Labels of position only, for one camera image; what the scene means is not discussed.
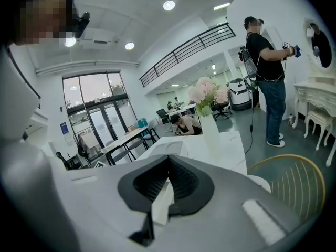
bottle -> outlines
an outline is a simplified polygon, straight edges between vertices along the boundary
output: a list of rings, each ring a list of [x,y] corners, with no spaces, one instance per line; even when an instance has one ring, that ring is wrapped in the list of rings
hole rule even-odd
[[[292,126],[292,124],[293,124],[293,115],[291,114],[291,115],[289,115],[289,117],[288,117],[288,125],[289,125],[289,126]]]

shoe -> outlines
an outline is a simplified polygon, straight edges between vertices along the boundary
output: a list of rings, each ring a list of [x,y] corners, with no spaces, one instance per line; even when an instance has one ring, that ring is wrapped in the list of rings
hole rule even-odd
[[[283,148],[285,146],[285,142],[283,140],[280,140],[279,143],[276,144],[276,145],[272,145],[272,144],[268,143],[268,141],[267,141],[267,144],[271,145],[271,146],[275,146],[276,148]]]

pink flower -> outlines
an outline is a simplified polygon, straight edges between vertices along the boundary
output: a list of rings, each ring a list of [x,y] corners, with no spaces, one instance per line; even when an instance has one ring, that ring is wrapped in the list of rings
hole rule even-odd
[[[195,103],[201,103],[202,100],[205,99],[205,93],[203,93],[201,90],[199,90],[197,87],[192,87],[189,90],[189,97],[195,102]]]
[[[227,102],[227,90],[217,90],[215,99],[217,103]]]
[[[208,77],[202,77],[198,80],[196,87],[199,89],[199,91],[203,92],[205,95],[208,95],[214,92],[215,85]]]

blue jeans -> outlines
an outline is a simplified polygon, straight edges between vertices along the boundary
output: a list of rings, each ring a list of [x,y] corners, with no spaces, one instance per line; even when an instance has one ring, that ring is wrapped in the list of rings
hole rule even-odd
[[[286,110],[286,90],[284,80],[278,82],[258,81],[258,86],[266,99],[266,139],[270,144],[279,143],[279,130]]]

white vase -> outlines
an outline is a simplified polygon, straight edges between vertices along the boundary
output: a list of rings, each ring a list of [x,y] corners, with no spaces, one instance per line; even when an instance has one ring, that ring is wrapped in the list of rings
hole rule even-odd
[[[220,139],[217,124],[212,115],[201,116],[201,125],[209,154],[216,157],[220,153]]]

